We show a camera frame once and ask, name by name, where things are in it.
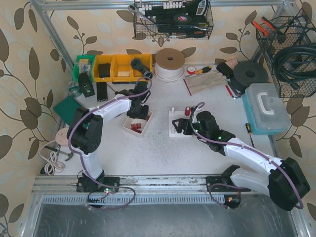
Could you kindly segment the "white peg base plate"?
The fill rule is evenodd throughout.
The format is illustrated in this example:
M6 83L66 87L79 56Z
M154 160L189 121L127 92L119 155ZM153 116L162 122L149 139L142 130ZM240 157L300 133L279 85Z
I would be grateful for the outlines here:
M189 124L191 107L183 110L176 110L174 107L169 111L169 137L170 138L191 138L193 130Z

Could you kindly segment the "large red spring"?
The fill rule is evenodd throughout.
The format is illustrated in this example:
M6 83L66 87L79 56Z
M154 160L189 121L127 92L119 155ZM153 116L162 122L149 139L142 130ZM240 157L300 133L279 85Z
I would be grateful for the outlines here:
M185 114L185 116L190 116L191 115L191 107L186 107L184 114Z

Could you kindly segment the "white tray of springs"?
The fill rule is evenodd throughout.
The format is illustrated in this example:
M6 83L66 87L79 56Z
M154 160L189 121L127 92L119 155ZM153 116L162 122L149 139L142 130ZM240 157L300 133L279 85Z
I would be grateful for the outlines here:
M139 118L130 118L128 117L123 124L123 129L136 137L142 138L144 137L149 124L151 122L153 116L153 112L149 111L147 117L145 119Z

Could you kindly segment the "beige work glove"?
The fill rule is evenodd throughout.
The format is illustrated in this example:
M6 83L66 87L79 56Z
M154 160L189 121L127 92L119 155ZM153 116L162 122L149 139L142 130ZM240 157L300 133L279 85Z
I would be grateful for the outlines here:
M227 78L221 72L211 70L207 73L185 78L184 83L189 91L189 94L194 95L217 86L227 85Z

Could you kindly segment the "black ribbed block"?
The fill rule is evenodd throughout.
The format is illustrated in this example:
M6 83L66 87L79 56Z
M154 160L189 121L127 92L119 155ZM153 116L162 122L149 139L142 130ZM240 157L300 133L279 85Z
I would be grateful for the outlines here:
M97 82L96 83L97 89L97 102L105 102L108 100L108 93L107 93L107 83L106 82Z

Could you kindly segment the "black pipe fitting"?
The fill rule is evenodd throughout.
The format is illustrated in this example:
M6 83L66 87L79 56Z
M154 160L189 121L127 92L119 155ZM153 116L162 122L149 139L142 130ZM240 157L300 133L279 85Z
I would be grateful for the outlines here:
M153 78L153 73L150 71L150 69L147 66L145 66L141 62L140 59L137 59L137 58L133 59L130 65L132 69L139 71L144 77L147 77L150 79Z

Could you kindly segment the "red tape roll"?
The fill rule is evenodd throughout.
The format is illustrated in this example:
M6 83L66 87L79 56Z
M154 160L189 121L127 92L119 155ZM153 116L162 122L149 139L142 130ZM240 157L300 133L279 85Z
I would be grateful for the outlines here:
M187 68L187 73L188 73L189 75L193 75L195 72L196 72L196 68L195 68L194 66L189 66L189 67Z

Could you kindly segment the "black green device box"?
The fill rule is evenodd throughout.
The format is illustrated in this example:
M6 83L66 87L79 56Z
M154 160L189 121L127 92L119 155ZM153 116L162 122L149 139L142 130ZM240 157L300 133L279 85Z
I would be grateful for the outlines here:
M78 76L78 84L82 94L87 98L90 96L94 96L94 88L91 82L90 77L87 73L81 73Z

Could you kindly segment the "orange black screwdriver right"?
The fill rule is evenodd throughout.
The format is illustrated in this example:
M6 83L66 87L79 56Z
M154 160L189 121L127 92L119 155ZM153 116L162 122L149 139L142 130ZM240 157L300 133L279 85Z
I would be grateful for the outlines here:
M197 76L197 75L200 75L200 74L203 74L203 73L207 73L207 72L209 72L211 69L212 69L211 66L204 67L204 68L202 68L202 69L200 69L200 70L198 70L198 71L195 71L195 73L192 74L192 75L187 75L187 76L185 76L185 78L188 78L188 77L190 77L190 76Z

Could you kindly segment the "small yellow black screwdriver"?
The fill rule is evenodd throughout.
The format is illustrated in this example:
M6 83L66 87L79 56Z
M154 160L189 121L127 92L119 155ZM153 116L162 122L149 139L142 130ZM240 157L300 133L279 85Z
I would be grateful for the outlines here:
M252 134L250 125L248 123L245 124L246 130L248 134Z

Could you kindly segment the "black sanding block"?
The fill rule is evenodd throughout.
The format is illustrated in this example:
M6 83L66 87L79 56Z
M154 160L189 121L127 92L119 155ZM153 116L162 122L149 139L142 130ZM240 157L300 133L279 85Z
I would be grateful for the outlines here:
M225 62L218 64L216 66L216 70L222 73L228 79L234 76L233 70Z

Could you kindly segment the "glass jar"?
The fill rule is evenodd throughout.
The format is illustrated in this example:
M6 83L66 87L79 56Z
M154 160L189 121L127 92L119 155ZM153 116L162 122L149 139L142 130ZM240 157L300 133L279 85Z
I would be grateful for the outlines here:
M81 96L81 90L79 84L76 81L71 81L69 83L68 94L74 98Z

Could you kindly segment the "black filament spool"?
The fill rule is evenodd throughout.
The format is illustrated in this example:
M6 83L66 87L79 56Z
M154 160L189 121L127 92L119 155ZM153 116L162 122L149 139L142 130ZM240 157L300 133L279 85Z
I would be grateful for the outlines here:
M241 93L252 83L267 83L269 76L267 71L258 63L251 61L242 61L233 69L233 76L230 83L233 88Z

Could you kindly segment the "red handled hex key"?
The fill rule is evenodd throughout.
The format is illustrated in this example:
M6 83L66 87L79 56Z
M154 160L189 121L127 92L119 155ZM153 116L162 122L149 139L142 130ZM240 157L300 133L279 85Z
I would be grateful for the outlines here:
M231 84L230 81L227 82L227 85L225 86L229 95L234 99L234 100L237 100L239 98L242 97L243 93L242 92L239 92L237 91Z

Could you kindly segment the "orange handled pliers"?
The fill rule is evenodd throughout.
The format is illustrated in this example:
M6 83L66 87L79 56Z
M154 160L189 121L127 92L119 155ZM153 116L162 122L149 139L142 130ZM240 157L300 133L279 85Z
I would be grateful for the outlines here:
M252 20L251 24L258 30L260 31L265 37L269 35L269 32L264 28L264 26L267 26L269 29L274 31L276 29L275 25L268 20L265 16L261 17L261 21L263 22L262 25L257 23L255 20Z

